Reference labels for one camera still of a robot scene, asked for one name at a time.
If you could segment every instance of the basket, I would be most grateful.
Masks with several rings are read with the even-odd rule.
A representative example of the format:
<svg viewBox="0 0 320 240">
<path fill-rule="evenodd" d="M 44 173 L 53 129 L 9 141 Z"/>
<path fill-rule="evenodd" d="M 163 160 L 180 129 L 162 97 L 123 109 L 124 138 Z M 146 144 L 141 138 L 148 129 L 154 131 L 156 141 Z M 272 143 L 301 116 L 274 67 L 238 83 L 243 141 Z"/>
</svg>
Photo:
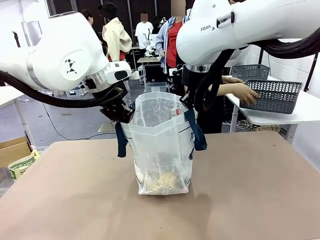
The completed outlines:
<svg viewBox="0 0 320 240">
<path fill-rule="evenodd" d="M 234 78 L 247 81 L 249 79 L 267 80 L 270 67 L 262 64 L 232 66 L 231 75 Z"/>
<path fill-rule="evenodd" d="M 280 114 L 292 114 L 302 87 L 301 82 L 293 81 L 248 80 L 245 84 L 260 98 L 249 105 L 240 103 L 240 108 Z"/>
</svg>

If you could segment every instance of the bag handle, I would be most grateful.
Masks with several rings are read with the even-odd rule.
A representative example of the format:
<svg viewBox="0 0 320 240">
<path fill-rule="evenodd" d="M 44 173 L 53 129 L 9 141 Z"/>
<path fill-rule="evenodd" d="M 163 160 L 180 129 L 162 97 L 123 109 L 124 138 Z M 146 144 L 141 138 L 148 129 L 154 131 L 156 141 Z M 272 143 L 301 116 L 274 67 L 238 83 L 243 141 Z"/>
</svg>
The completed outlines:
<svg viewBox="0 0 320 240">
<path fill-rule="evenodd" d="M 120 121 L 117 121 L 115 124 L 115 133 L 118 140 L 118 157 L 124 158 L 127 155 L 127 143 L 128 140 L 125 136 L 124 130 L 122 129 Z"/>
<path fill-rule="evenodd" d="M 202 151 L 207 149 L 207 141 L 204 134 L 204 131 L 202 131 L 201 127 L 196 124 L 196 115 L 194 109 L 189 109 L 184 113 L 184 118 L 189 122 L 190 127 L 194 133 L 195 139 L 194 139 L 194 149 L 196 151 Z"/>
<path fill-rule="evenodd" d="M 184 118 L 189 122 L 190 127 L 194 133 L 194 149 L 196 151 L 202 151 L 207 149 L 207 141 L 204 132 L 196 124 L 196 115 L 193 109 L 189 109 L 184 113 Z M 125 136 L 124 130 L 121 127 L 120 121 L 117 121 L 115 124 L 115 133 L 118 141 L 118 157 L 124 158 L 127 155 L 126 146 L 128 144 L 128 140 Z"/>
</svg>

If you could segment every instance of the table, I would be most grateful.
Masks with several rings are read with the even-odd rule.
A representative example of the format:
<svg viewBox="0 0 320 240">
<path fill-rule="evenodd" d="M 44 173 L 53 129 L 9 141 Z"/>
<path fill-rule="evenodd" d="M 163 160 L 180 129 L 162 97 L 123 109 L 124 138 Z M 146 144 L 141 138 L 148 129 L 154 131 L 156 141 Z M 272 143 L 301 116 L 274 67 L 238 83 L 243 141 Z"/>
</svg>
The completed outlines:
<svg viewBox="0 0 320 240">
<path fill-rule="evenodd" d="M 189 193 L 171 196 L 138 195 L 116 139 L 56 142 L 0 198 L 0 240 L 320 238 L 320 173 L 288 142 L 270 131 L 206 137 Z"/>
<path fill-rule="evenodd" d="M 278 79 L 269 76 L 268 80 L 277 81 Z M 260 126 L 289 125 L 286 140 L 291 144 L 294 140 L 298 124 L 320 121 L 320 99 L 304 91 L 300 91 L 292 114 L 241 108 L 240 101 L 237 97 L 231 93 L 226 96 L 234 104 L 230 133 L 236 131 L 238 110 L 240 110 L 252 124 Z"/>
<path fill-rule="evenodd" d="M 18 112 L 19 117 L 20 117 L 21 124 L 22 124 L 27 136 L 29 137 L 31 144 L 35 146 L 36 142 L 30 132 L 28 122 L 26 121 L 23 113 L 21 112 L 19 102 L 18 102 L 18 98 L 23 95 L 24 95 L 24 93 L 18 91 L 13 86 L 0 86 L 0 109 L 5 108 L 11 104 L 15 105 L 15 108 Z"/>
<path fill-rule="evenodd" d="M 159 63 L 159 62 L 160 62 L 160 58 L 159 58 L 159 57 L 141 57 L 141 58 L 137 61 L 137 63 L 142 64 L 144 84 L 146 84 L 146 69 L 145 69 L 145 64 L 149 64 L 149 63 Z"/>
<path fill-rule="evenodd" d="M 131 53 L 132 53 L 132 56 L 133 56 L 133 64 L 134 64 L 134 70 L 137 71 L 137 65 L 136 65 L 136 57 L 135 57 L 135 50 L 139 50 L 139 47 L 138 46 L 133 46 L 131 48 Z"/>
</svg>

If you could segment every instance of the white shirt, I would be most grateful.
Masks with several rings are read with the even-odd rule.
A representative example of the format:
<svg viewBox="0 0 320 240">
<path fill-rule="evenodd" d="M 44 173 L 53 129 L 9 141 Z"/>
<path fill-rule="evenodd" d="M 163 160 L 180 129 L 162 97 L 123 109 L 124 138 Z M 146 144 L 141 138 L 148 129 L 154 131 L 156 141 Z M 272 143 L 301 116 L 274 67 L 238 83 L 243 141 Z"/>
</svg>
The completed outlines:
<svg viewBox="0 0 320 240">
<path fill-rule="evenodd" d="M 151 22 L 148 22 L 148 21 L 146 23 L 139 22 L 137 24 L 135 28 L 135 36 L 138 37 L 140 49 L 146 48 L 146 46 L 144 45 L 144 40 L 146 40 L 146 37 L 148 37 L 149 31 L 150 31 L 150 35 L 152 34 L 153 29 L 154 29 L 154 26 L 151 24 Z"/>
</svg>

